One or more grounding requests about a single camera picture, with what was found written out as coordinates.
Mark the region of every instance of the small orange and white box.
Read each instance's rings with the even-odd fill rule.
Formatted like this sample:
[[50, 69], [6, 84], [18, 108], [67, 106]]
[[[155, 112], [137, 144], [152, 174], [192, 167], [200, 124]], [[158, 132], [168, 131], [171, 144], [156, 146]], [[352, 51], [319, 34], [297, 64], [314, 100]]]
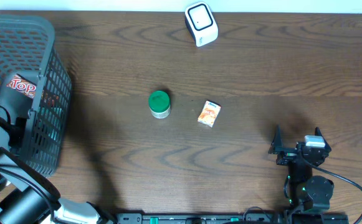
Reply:
[[215, 120], [217, 119], [220, 110], [221, 106], [216, 105], [213, 102], [206, 101], [206, 103], [204, 104], [204, 108], [198, 118], [198, 121], [202, 124], [206, 124], [212, 127]]

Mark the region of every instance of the small container with green lid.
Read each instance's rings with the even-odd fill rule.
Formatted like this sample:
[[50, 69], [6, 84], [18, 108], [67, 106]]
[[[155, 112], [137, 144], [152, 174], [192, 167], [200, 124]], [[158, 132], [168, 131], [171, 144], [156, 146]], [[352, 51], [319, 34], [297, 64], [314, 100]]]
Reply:
[[166, 118], [171, 112], [169, 96], [164, 91], [155, 91], [149, 97], [151, 114], [158, 119]]

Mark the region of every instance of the red candy package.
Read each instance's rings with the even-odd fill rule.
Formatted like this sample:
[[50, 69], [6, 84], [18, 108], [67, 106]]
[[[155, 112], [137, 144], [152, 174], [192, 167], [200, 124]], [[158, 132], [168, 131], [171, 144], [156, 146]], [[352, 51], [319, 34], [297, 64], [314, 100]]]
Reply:
[[21, 92], [22, 94], [28, 96], [31, 99], [34, 99], [34, 97], [36, 96], [37, 86], [22, 78], [18, 74], [14, 75], [12, 80], [6, 86], [11, 87], [18, 92]]

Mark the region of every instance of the green lid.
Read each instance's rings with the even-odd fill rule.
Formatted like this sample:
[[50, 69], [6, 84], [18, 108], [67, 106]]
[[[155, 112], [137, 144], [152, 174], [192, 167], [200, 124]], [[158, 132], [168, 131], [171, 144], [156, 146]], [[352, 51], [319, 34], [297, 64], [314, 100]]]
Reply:
[[155, 91], [149, 97], [149, 107], [156, 113], [162, 113], [169, 108], [169, 96], [163, 91]]

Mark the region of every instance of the green connector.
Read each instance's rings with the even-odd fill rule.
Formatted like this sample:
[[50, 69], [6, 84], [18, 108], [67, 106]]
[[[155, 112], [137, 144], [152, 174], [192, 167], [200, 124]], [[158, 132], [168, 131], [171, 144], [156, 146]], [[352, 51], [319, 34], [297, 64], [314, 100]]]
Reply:
[[158, 218], [150, 218], [150, 224], [158, 224]]

